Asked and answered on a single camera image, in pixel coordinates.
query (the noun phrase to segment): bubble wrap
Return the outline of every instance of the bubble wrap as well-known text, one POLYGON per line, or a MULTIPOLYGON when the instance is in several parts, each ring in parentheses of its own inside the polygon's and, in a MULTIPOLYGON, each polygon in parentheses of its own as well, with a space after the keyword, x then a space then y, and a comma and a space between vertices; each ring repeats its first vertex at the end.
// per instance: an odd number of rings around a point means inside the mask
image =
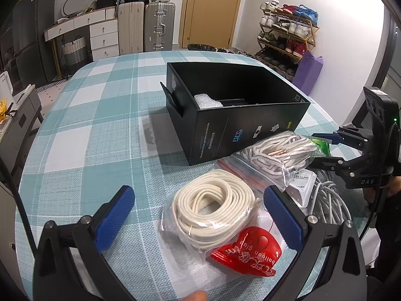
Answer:
POLYGON ((212 107, 223 107, 219 101, 211 99, 207 94, 198 94, 194 96, 200 109, 211 109, 212 107))

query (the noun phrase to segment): blue logo on box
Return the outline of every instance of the blue logo on box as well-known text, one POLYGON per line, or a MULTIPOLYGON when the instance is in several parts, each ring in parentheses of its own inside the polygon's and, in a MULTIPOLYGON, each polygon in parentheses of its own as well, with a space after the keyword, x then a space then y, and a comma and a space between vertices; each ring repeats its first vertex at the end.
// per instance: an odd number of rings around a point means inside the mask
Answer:
POLYGON ((242 137, 242 133, 243 133, 243 129, 238 130, 238 131, 235 133, 233 142, 238 142, 238 141, 241 139, 241 137, 242 137))

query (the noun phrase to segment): red shoe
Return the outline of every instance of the red shoe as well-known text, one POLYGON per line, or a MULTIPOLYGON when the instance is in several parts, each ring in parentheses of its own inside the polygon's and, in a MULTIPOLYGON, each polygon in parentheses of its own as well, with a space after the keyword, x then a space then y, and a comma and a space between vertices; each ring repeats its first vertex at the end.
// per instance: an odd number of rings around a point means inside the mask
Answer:
POLYGON ((282 13, 292 15, 292 12, 293 11, 297 11, 299 9, 299 7, 297 7, 297 6, 288 6, 288 5, 284 4, 284 6, 281 9, 282 9, 282 13))
POLYGON ((304 43, 297 43, 293 54, 298 58, 302 58, 306 52, 306 45, 304 43))
POLYGON ((285 48, 285 50, 288 53, 292 53, 292 52, 294 52, 295 47, 296 47, 296 41, 288 40, 287 47, 285 48))

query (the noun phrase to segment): person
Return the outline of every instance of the person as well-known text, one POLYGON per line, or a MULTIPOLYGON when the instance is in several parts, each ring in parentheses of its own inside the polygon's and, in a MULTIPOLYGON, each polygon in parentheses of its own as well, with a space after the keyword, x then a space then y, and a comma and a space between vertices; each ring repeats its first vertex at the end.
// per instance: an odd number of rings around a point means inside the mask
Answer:
POLYGON ((195 291, 188 295, 183 301, 207 301, 207 295, 204 291, 195 291))
MULTIPOLYGON (((384 282, 401 256, 401 177, 391 177, 386 201, 377 215, 375 228, 380 237, 380 248, 374 268, 368 274, 384 282)), ((372 204, 375 190, 364 188, 363 197, 372 204)))

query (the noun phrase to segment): white power adapter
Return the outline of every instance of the white power adapter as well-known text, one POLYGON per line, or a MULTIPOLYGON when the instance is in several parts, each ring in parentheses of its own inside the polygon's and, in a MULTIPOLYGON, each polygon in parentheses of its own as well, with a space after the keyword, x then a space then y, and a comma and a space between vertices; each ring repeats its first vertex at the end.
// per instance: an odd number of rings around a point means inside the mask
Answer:
POLYGON ((303 169, 295 173, 286 191, 301 210, 308 206, 310 195, 316 180, 316 173, 303 169))

